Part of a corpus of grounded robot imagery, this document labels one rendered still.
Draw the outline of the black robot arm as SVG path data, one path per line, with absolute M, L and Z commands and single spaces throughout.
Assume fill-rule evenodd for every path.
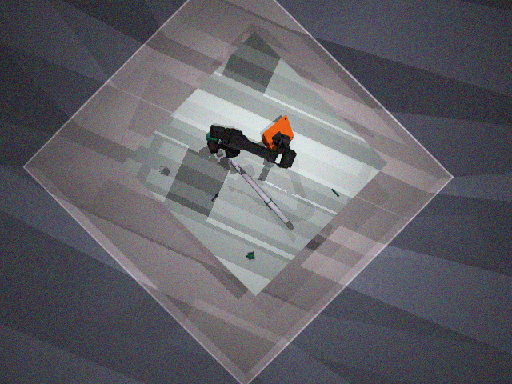
M 225 128 L 221 126 L 211 125 L 210 138 L 223 140 L 225 146 L 222 148 L 226 152 L 226 158 L 234 158 L 240 154 L 240 150 L 246 150 L 268 162 L 275 163 L 280 168 L 288 169 L 292 167 L 296 153 L 290 148 L 290 136 L 277 132 L 273 137 L 273 143 L 277 146 L 277 150 L 270 150 L 264 146 L 254 143 L 242 134 L 241 130 L 234 128 Z M 229 143 L 229 144 L 228 144 Z M 279 163 L 276 163 L 276 157 L 282 154 Z

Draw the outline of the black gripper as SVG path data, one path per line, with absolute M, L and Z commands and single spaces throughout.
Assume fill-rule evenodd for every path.
M 217 153 L 218 149 L 223 148 L 225 145 L 222 144 L 223 140 L 221 140 L 221 144 L 217 144 L 215 140 L 208 141 L 207 145 L 212 154 Z

